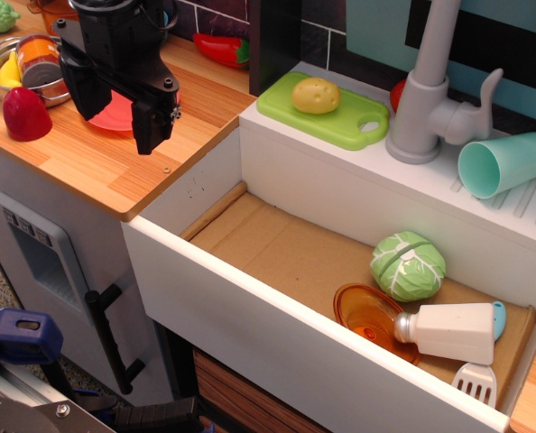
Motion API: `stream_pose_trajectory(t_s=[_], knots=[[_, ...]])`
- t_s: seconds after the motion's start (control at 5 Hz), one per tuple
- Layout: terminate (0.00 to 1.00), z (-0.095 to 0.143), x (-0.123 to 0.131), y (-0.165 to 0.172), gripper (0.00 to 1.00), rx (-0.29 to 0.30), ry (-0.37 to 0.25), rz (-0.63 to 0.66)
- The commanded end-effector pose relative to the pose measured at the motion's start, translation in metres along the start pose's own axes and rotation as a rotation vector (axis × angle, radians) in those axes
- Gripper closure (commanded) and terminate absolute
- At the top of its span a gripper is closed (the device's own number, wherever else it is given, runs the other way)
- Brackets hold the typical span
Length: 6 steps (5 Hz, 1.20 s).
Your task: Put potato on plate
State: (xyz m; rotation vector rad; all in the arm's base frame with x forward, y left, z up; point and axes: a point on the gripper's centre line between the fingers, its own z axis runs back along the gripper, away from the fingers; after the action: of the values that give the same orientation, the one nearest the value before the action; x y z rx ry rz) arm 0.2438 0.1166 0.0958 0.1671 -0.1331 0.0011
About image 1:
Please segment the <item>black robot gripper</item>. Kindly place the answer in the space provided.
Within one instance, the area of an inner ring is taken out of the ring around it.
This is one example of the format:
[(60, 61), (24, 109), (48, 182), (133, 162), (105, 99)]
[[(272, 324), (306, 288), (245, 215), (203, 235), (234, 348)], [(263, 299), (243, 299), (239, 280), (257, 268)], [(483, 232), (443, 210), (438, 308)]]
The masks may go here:
[[(85, 120), (111, 102), (111, 90), (127, 97), (179, 89), (161, 58), (161, 46), (178, 21), (175, 2), (71, 1), (79, 20), (59, 19), (60, 68), (71, 98)], [(175, 96), (132, 103), (137, 152), (150, 155), (171, 138), (180, 108)]]

